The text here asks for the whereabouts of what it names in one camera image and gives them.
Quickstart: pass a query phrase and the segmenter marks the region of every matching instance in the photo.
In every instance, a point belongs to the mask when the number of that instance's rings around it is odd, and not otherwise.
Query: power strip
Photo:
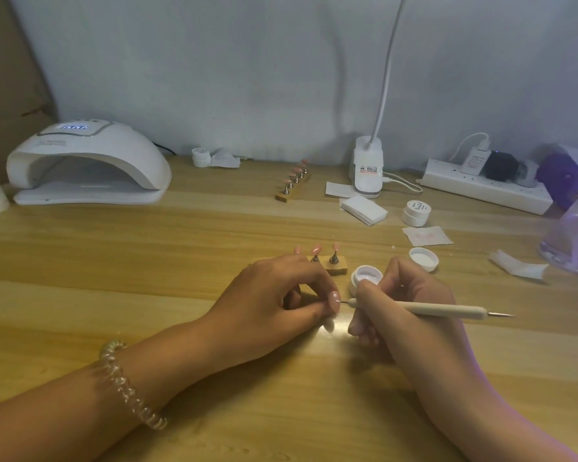
[[[541,216],[552,205],[552,198],[543,183],[525,188],[510,182],[496,182],[483,176],[460,172],[460,165],[429,159],[421,180],[422,186],[461,194],[476,200],[524,210]]]

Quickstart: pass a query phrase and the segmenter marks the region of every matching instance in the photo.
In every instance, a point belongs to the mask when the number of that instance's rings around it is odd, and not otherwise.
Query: cardboard box
[[[7,0],[0,0],[0,180],[8,154],[56,120],[47,88]]]

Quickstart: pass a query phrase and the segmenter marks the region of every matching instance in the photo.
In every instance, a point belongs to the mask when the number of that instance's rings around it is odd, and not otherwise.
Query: white cable
[[[390,84],[390,69],[392,64],[392,46],[394,45],[394,37],[396,37],[396,30],[398,29],[398,24],[401,18],[402,8],[406,0],[401,0],[400,5],[398,5],[398,11],[396,12],[396,19],[394,20],[394,27],[392,27],[392,35],[390,36],[390,44],[388,45],[388,55],[385,59],[385,72],[383,73],[383,90],[381,91],[381,100],[379,102],[379,111],[377,113],[377,121],[375,122],[375,128],[370,135],[369,144],[375,142],[377,139],[377,134],[379,132],[379,127],[381,126],[381,120],[383,119],[383,111],[385,110],[385,101],[388,98],[388,85]]]
[[[383,183],[398,183],[399,185],[405,186],[414,193],[417,194],[424,193],[424,188],[415,183],[408,182],[407,180],[405,180],[402,177],[399,177],[398,175],[394,175],[388,172],[383,172],[383,175],[387,175],[388,177],[390,177],[390,178],[383,178]]]
[[[483,134],[484,136],[486,136],[487,139],[490,139],[490,135],[489,135],[488,133],[479,132],[479,133],[470,134],[469,136],[467,136],[466,138],[464,138],[464,139],[462,140],[462,142],[460,143],[460,145],[456,148],[456,152],[454,153],[454,155],[451,156],[447,161],[448,161],[448,162],[451,162],[452,160],[454,160],[454,157],[455,157],[456,155],[458,155],[458,152],[460,151],[460,148],[462,147],[462,145],[463,145],[465,142],[467,142],[467,139],[470,139],[470,138],[472,138],[473,136],[479,136],[480,134]]]

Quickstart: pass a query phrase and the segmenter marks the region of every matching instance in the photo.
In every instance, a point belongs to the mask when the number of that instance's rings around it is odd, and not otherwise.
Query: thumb
[[[279,315],[282,327],[279,329],[282,331],[281,334],[285,341],[289,341],[308,331],[322,318],[330,314],[332,314],[332,310],[326,301],[310,303],[295,310],[282,310]]]
[[[362,280],[358,284],[355,298],[360,308],[364,310],[377,331],[388,343],[398,331],[409,327],[416,320],[414,315],[369,280]]]

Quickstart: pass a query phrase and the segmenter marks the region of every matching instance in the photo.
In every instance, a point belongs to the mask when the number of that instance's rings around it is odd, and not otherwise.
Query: wooden block
[[[345,256],[338,256],[338,264],[330,263],[331,254],[320,254],[319,262],[325,267],[325,270],[330,274],[341,275],[347,273],[347,260]]]
[[[283,194],[283,191],[281,190],[278,193],[276,193],[276,195],[274,197],[276,199],[278,199],[278,201],[282,201],[282,202],[288,202],[291,199],[295,199],[296,194],[300,191],[302,186],[304,186],[306,184],[306,182],[308,180],[310,180],[311,175],[312,175],[312,170],[309,170],[309,172],[306,175],[304,175],[304,178],[302,178],[300,180],[300,183],[293,184],[293,189],[289,190],[289,194]]]

